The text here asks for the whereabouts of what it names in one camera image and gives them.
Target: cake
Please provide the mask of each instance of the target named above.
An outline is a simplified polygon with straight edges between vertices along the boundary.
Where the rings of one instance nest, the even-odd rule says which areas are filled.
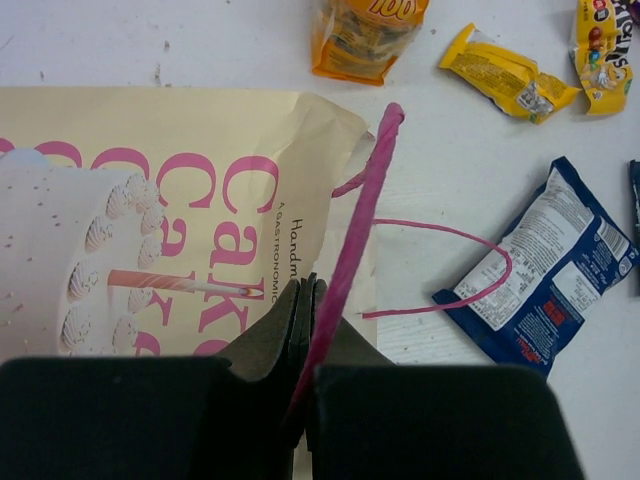
[[[114,355],[135,344],[152,289],[107,284],[161,255],[164,209],[139,173],[58,167],[34,150],[0,156],[0,362]]]

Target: barcode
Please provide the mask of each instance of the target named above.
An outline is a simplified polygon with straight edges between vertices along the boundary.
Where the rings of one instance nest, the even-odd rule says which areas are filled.
[[[624,238],[618,230],[609,225],[606,220],[602,221],[602,226],[598,229],[598,235],[600,235],[602,241],[609,247],[609,250],[611,250],[616,260],[620,261],[629,248],[627,239]]]

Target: white label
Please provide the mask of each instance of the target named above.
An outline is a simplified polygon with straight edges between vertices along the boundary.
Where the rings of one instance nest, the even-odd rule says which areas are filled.
[[[500,244],[513,260],[511,276],[498,290],[474,302],[470,308],[493,330],[502,328],[533,294],[549,270],[578,243],[593,219],[593,213],[554,169],[544,193]],[[491,252],[454,292],[460,298],[469,298],[489,287],[505,270],[506,263],[500,254]]]
[[[598,235],[602,241],[609,247],[609,250],[619,262],[629,248],[629,242],[622,234],[602,219],[602,225],[598,229]]]
[[[569,262],[553,277],[553,283],[582,318],[585,318],[600,300],[596,288],[573,262]]]

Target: frosting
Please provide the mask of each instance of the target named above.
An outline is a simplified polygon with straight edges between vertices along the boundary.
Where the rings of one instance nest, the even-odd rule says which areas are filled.
[[[80,300],[89,294],[98,283],[98,272],[94,270],[88,259],[80,261],[73,269],[69,280],[69,296],[72,300]]]
[[[133,315],[123,315],[113,332],[113,346],[117,353],[124,353],[136,343],[138,322]]]
[[[113,223],[106,216],[100,215],[91,222],[85,248],[88,252],[95,252],[111,238],[113,238]]]
[[[70,349],[83,343],[91,329],[91,315],[80,307],[72,307],[62,325],[62,341]]]
[[[143,270],[151,268],[158,258],[162,255],[162,243],[154,235],[145,237],[140,247],[140,255],[138,255],[138,267]]]
[[[129,294],[129,312],[138,313],[149,305],[153,296],[153,288],[132,288]]]
[[[127,213],[129,208],[131,208],[131,191],[123,185],[117,185],[111,191],[107,201],[107,216],[115,220]]]
[[[136,173],[135,175],[131,175],[129,180],[127,180],[127,188],[131,192],[131,201],[133,205],[137,205],[145,196],[147,181],[141,174]]]
[[[144,195],[138,207],[142,210],[151,208],[158,202],[158,198],[160,198],[158,186],[154,182],[146,182]]]
[[[142,215],[140,231],[143,235],[153,233],[160,228],[162,220],[164,220],[164,207],[159,202],[156,202],[153,207],[146,210]]]

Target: orange snack package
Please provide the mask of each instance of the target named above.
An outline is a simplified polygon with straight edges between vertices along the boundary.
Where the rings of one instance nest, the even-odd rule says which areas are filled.
[[[420,30],[429,5],[429,0],[316,2],[313,73],[377,86]]]

